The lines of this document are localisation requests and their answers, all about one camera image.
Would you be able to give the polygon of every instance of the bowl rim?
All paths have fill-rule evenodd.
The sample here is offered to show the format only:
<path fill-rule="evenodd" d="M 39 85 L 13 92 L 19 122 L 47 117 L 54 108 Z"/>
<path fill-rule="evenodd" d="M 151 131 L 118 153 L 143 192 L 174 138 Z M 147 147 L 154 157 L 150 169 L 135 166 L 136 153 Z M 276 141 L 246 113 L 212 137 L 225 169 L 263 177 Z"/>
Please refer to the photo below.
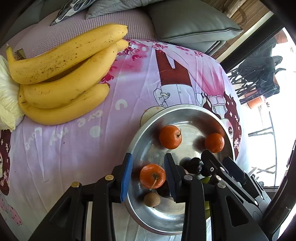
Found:
<path fill-rule="evenodd" d="M 232 159 L 235 160 L 235 155 L 234 155 L 234 148 L 233 148 L 233 144 L 232 144 L 232 140 L 230 135 L 228 134 L 228 131 L 226 130 L 226 127 L 223 125 L 223 123 L 221 122 L 221 120 L 215 116 L 212 112 L 210 112 L 209 110 L 197 106 L 197 105 L 193 105 L 193 104 L 178 104 L 178 105 L 173 105 L 170 107 L 167 107 L 165 109 L 162 109 L 161 111 L 157 112 L 156 114 L 154 114 L 152 117 L 150 117 L 149 120 L 147 120 L 147 122 L 140 127 L 140 129 L 137 131 L 137 133 L 135 134 L 134 138 L 132 139 L 127 152 L 133 154 L 133 151 L 135 149 L 135 144 L 139 141 L 139 139 L 141 138 L 142 134 L 155 122 L 157 121 L 159 118 L 161 118 L 162 116 L 176 111 L 176 110 L 182 110 L 182 109 L 191 109 L 191 110 L 198 110 L 198 111 L 202 111 L 208 115 L 210 115 L 211 117 L 213 117 L 219 124 L 220 126 L 223 128 L 223 130 L 225 131 L 228 140 L 231 144 L 231 150 L 232 150 Z M 128 210 L 129 214 L 131 215 L 131 217 L 144 229 L 152 232 L 152 233 L 156 233 L 156 234 L 161 234 L 161 235 L 179 235 L 182 234 L 182 231 L 177 231 L 177 232 L 169 232 L 169 231 L 163 231 L 163 230 L 159 230 L 156 228 L 153 228 L 151 226 L 149 226 L 148 224 L 146 224 L 135 212 L 135 210 L 133 209 L 130 199 L 129 199 L 129 195 L 127 194 L 127 197 L 125 199 L 125 206 L 126 209 Z"/>

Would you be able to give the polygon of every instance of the bed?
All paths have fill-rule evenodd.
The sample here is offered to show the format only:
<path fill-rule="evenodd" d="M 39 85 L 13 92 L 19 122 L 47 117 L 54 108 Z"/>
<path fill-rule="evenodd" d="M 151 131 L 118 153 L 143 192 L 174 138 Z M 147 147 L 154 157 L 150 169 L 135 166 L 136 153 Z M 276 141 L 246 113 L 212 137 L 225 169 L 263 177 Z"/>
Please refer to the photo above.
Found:
<path fill-rule="evenodd" d="M 84 15 L 82 11 L 49 27 L 56 16 L 52 13 L 10 40 L 14 50 L 23 48 L 31 58 L 95 26 L 129 25 L 129 47 L 118 53 L 101 81 L 110 87 L 101 105 L 65 124 L 44 126 L 25 116 L 12 133 L 0 131 L 0 213 L 19 241 L 29 239 L 73 181 L 86 185 L 109 174 L 122 162 L 139 127 L 172 105 L 194 104 L 214 113 L 229 131 L 236 162 L 250 169 L 240 103 L 218 62 L 199 51 L 155 41 L 151 20 L 138 9 L 88 20 Z M 181 239 L 141 228 L 123 204 L 114 205 L 113 213 L 117 240 Z"/>

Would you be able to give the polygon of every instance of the banana stem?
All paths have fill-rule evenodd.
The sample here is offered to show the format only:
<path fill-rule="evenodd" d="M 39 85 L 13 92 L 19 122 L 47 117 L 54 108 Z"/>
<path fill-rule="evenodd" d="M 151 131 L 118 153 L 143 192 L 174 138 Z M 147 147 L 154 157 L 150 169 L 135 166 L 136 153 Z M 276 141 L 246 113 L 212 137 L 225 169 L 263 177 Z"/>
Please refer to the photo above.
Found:
<path fill-rule="evenodd" d="M 7 56 L 8 62 L 16 61 L 15 57 L 13 56 L 12 48 L 9 45 L 7 45 L 6 56 Z"/>

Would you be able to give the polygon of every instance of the orange stem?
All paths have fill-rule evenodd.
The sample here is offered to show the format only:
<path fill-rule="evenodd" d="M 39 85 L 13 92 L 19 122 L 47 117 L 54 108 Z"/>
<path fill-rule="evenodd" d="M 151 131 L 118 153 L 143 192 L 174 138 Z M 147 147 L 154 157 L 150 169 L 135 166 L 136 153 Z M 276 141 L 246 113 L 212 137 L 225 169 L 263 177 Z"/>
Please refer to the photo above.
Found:
<path fill-rule="evenodd" d="M 177 135 L 177 137 L 179 137 L 181 135 L 181 129 L 180 129 L 180 133 L 179 133 L 179 135 Z"/>
<path fill-rule="evenodd" d="M 155 181 L 154 181 L 152 187 L 149 189 L 150 191 L 153 189 L 153 187 L 154 187 L 154 185 L 155 185 L 156 182 L 157 182 L 157 179 L 155 179 Z"/>

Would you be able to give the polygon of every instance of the blue gripper pad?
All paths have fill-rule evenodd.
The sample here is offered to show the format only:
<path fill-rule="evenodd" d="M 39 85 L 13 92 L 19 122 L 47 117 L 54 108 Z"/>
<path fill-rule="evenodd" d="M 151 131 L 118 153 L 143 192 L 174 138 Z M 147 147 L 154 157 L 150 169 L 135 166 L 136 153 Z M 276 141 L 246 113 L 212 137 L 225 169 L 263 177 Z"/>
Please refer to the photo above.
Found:
<path fill-rule="evenodd" d="M 132 154 L 126 153 L 123 163 L 125 166 L 125 170 L 121 180 L 121 192 L 120 192 L 120 200 L 123 202 L 128 194 L 128 186 L 131 180 L 131 171 L 133 169 L 133 157 Z"/>

